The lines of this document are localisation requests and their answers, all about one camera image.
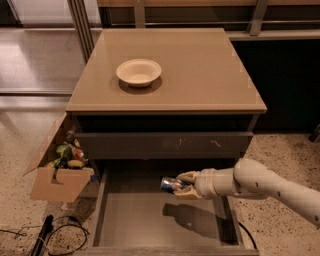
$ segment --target open drawer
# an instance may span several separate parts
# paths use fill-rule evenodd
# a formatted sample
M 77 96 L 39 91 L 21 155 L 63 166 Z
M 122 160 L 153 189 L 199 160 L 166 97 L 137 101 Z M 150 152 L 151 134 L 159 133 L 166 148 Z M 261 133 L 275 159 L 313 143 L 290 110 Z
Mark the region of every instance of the open drawer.
M 244 247 L 228 198 L 178 200 L 160 191 L 163 176 L 226 165 L 210 161 L 106 161 L 88 249 L 76 255 L 259 255 Z

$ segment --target bowl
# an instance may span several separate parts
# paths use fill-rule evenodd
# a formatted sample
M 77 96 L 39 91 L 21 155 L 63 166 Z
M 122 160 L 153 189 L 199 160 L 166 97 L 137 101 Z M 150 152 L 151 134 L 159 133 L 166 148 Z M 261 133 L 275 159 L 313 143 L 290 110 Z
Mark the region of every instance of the bowl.
M 133 87 L 147 87 L 160 75 L 160 65 L 147 59 L 129 60 L 117 68 L 118 78 Z

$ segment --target cable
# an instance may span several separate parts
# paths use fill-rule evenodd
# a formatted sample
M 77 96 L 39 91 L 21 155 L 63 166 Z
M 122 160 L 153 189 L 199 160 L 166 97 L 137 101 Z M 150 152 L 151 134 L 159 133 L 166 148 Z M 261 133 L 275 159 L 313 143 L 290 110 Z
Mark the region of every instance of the cable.
M 249 230 L 241 222 L 238 222 L 238 223 L 239 223 L 239 226 L 242 227 L 244 231 L 246 231 L 247 235 L 249 236 L 249 238 L 250 238 L 250 240 L 251 240 L 251 242 L 253 244 L 254 249 L 258 249 L 257 245 L 256 245 L 256 242 L 254 241 L 254 239 L 253 239 L 251 233 L 249 232 Z
M 41 240 L 41 241 L 42 241 L 42 243 L 43 243 L 43 245 L 44 245 L 45 249 L 48 251 L 46 241 L 45 241 L 45 240 L 43 240 L 43 238 L 42 238 L 42 237 L 40 237 L 40 236 L 39 236 L 37 239 L 39 239 L 39 240 Z
M 44 240 L 46 239 L 49 232 L 53 230 L 52 226 L 53 216 L 48 215 L 46 219 L 43 222 L 42 228 L 40 230 L 40 233 L 38 235 L 38 238 L 36 240 L 36 243 L 32 249 L 32 252 L 30 253 L 30 256 L 39 256 L 42 251 L 42 246 L 44 243 Z
M 50 234 L 50 236 L 49 236 L 49 238 L 48 238 L 48 242 L 47 242 L 47 244 L 46 244 L 47 253 L 48 253 L 48 255 L 50 255 L 50 256 L 69 255 L 69 254 L 72 254 L 72 253 L 74 253 L 74 252 L 76 252 L 76 251 L 79 251 L 79 250 L 86 244 L 86 242 L 88 241 L 88 235 L 90 235 L 89 231 L 82 227 L 80 221 L 79 221 L 77 218 L 75 218 L 75 217 L 73 217 L 73 216 L 62 216 L 62 217 L 60 217 L 60 218 L 58 218 L 58 219 L 61 219 L 61 218 L 69 218 L 70 221 L 76 222 L 77 225 L 75 225 L 75 224 L 65 224 L 65 225 L 62 225 L 62 226 L 58 227 L 57 229 L 55 229 L 55 230 Z M 56 234 L 57 231 L 59 231 L 59 230 L 62 229 L 62 228 L 65 228 L 65 227 L 75 227 L 75 228 L 79 228 L 80 230 L 82 230 L 82 232 L 83 232 L 83 234 L 84 234 L 84 237 L 85 237 L 85 240 L 84 240 L 84 242 L 83 242 L 78 248 L 74 249 L 73 251 L 66 252 L 66 253 L 62 253 L 62 254 L 53 254 L 53 253 L 51 253 L 51 252 L 49 251 L 49 249 L 48 249 L 50 240 L 52 239 L 52 237 L 54 236 L 54 234 Z
M 20 229 L 18 232 L 14 232 L 14 231 L 11 231 L 11 230 L 0 229 L 0 232 L 15 234 L 14 239 L 17 239 L 19 236 L 27 236 L 27 233 L 21 233 L 21 231 L 22 231 L 22 229 Z

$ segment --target speckled floor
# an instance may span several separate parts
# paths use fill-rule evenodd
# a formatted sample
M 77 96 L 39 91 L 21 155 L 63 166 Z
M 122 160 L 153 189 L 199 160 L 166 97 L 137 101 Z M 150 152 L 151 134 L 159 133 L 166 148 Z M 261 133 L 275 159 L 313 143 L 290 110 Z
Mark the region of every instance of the speckled floor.
M 36 51 L 36 45 L 41 45 L 41 52 Z M 73 31 L 1 29 L 0 53 L 1 87 L 73 88 L 84 67 Z M 80 198 L 67 205 L 33 201 L 29 194 L 36 172 L 22 176 L 67 102 L 68 98 L 0 97 L 0 229 L 18 231 L 24 226 L 42 225 L 51 214 L 55 219 L 76 216 L 90 230 L 94 199 Z M 257 134 L 246 157 L 262 162 L 289 180 L 320 191 L 320 143 L 309 142 L 306 134 Z M 286 206 L 272 198 L 233 201 L 238 220 L 251 231 L 262 256 L 319 255 L 319 230 Z M 64 223 L 65 219 L 59 219 L 54 226 Z M 68 229 L 48 245 L 51 252 L 71 251 L 83 242 L 79 230 Z M 23 231 L 26 236 L 16 239 L 14 234 L 0 232 L 0 255 L 28 255 L 40 228 Z M 244 232 L 243 238 L 246 247 L 252 248 Z

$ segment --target wooden table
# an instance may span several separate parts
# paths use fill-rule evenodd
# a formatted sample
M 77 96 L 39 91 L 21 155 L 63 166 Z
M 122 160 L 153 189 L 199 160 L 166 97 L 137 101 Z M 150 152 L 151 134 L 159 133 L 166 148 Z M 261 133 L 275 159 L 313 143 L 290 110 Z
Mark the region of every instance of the wooden table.
M 160 78 L 144 89 L 119 81 L 116 69 L 130 59 L 156 61 Z M 67 106 L 85 154 L 106 166 L 81 255 L 258 255 L 244 248 L 227 198 L 180 202 L 159 184 L 189 163 L 241 157 L 265 111 L 224 30 L 103 30 Z M 200 226 L 184 228 L 177 214 Z M 214 226 L 203 237 L 206 221 Z

